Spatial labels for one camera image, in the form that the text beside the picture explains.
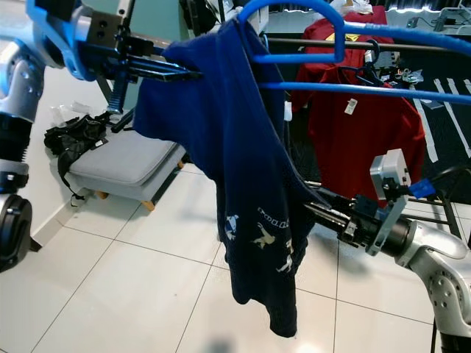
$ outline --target clothing rack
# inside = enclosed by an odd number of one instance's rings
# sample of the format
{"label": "clothing rack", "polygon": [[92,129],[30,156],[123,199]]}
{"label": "clothing rack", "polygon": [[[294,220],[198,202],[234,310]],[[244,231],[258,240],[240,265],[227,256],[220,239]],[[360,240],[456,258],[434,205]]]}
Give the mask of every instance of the clothing rack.
{"label": "clothing rack", "polygon": [[[335,43],[329,40],[314,40],[314,39],[291,39],[291,38],[271,38],[268,36],[269,43],[282,43],[289,46],[315,46],[318,48],[334,48]],[[455,51],[441,48],[438,46],[421,46],[419,44],[389,44],[378,43],[380,51],[420,51],[434,54],[460,54]],[[346,49],[364,49],[373,50],[375,47],[367,42],[352,42],[345,41]]]}

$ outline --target white graphic print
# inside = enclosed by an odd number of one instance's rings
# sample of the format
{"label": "white graphic print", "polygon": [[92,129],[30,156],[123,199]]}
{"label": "white graphic print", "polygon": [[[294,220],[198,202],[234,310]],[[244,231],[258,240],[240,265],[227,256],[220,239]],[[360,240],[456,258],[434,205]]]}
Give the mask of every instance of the white graphic print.
{"label": "white graphic print", "polygon": [[238,220],[238,215],[230,215],[226,219],[226,235],[229,238],[229,240],[235,240],[236,239],[236,230],[237,230],[237,220]]}
{"label": "white graphic print", "polygon": [[262,232],[263,234],[263,237],[259,238],[259,239],[255,239],[253,241],[253,243],[257,244],[260,249],[263,250],[263,248],[265,247],[265,245],[270,245],[272,244],[274,241],[275,241],[275,237],[270,235],[266,230],[265,228],[263,228],[262,224],[261,223],[257,223],[258,225],[258,228],[260,228],[260,231]]}
{"label": "white graphic print", "polygon": [[293,253],[293,246],[291,245],[291,239],[286,242],[286,247],[289,249],[289,255],[286,258],[286,263],[281,266],[281,268],[277,268],[277,272],[286,271],[288,273],[291,271],[291,266],[293,265],[293,259],[291,258],[291,254]]}

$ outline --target navy t-shirt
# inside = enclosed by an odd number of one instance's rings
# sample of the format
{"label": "navy t-shirt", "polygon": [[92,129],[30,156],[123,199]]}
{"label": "navy t-shirt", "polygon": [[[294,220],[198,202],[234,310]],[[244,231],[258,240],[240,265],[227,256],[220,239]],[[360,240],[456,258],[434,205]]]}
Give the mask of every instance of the navy t-shirt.
{"label": "navy t-shirt", "polygon": [[242,29],[237,20],[217,34],[171,44],[163,53],[168,61],[204,76],[144,80],[134,128],[181,144],[216,183],[233,296],[241,304],[264,304],[270,328],[291,337],[297,330],[294,275],[313,226],[303,204],[318,198],[299,178],[281,140],[284,92],[258,90],[256,82],[280,82],[280,73],[276,65],[249,63],[241,30],[255,53],[267,53],[252,27]]}

